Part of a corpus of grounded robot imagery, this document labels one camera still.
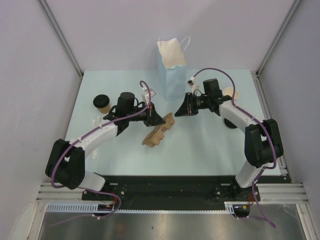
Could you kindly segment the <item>brown cardboard cup carrier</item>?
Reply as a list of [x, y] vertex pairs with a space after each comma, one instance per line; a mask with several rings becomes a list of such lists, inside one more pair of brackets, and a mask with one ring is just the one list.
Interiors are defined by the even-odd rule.
[[174, 114], [168, 113], [164, 117], [164, 124], [157, 125], [142, 141], [142, 145], [153, 148], [158, 146], [160, 142], [165, 138], [164, 133], [172, 128], [175, 124]]

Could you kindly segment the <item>light blue paper bag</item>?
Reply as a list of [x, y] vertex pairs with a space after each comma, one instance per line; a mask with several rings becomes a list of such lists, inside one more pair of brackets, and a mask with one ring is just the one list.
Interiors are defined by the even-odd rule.
[[187, 77], [185, 51], [190, 41], [190, 36], [186, 36], [181, 41], [177, 38], [170, 40], [158, 39], [157, 41], [158, 80], [163, 91], [164, 100], [167, 102], [184, 98]]

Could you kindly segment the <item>brown paper cup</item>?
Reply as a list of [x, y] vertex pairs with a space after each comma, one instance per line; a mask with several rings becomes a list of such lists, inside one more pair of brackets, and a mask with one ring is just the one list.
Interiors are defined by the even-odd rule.
[[107, 101], [107, 102], [104, 102], [103, 104], [99, 104], [96, 108], [99, 110], [101, 114], [106, 115], [110, 112], [111, 105], [110, 105], [110, 102]]
[[234, 90], [233, 87], [226, 87], [222, 90], [223, 96], [234, 96], [234, 100], [237, 100], [239, 98], [239, 91], [237, 89]]

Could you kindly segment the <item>black plastic cup lid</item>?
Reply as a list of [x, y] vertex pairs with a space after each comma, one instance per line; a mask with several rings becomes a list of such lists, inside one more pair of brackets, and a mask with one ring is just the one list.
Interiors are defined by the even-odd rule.
[[105, 94], [99, 94], [93, 99], [93, 105], [95, 107], [98, 107], [105, 102], [110, 102], [110, 98]]

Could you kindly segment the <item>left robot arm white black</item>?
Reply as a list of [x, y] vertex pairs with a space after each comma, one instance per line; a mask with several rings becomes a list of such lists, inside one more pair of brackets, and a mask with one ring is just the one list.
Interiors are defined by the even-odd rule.
[[158, 115], [151, 101], [154, 96], [153, 90], [145, 90], [143, 100], [138, 102], [133, 93], [123, 92], [97, 127], [71, 141], [58, 139], [53, 144], [45, 169], [51, 185], [56, 189], [93, 190], [98, 199], [107, 199], [111, 188], [105, 184], [103, 176], [86, 170], [86, 157], [105, 141], [120, 135], [130, 122], [143, 122], [146, 127], [164, 124], [165, 120]]

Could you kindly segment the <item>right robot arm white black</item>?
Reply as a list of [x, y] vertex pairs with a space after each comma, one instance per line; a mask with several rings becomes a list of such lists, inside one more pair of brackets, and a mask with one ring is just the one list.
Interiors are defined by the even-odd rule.
[[272, 169], [284, 154], [278, 123], [270, 119], [258, 119], [239, 107], [232, 96], [225, 95], [217, 79], [203, 81], [204, 93], [197, 95], [199, 86], [191, 78], [187, 82], [191, 91], [185, 94], [175, 117], [195, 116], [199, 110], [208, 109], [223, 117], [229, 128], [238, 128], [244, 133], [246, 161], [235, 176], [236, 185], [230, 188], [231, 196], [242, 201], [249, 194], [248, 187], [256, 183], [264, 169]]

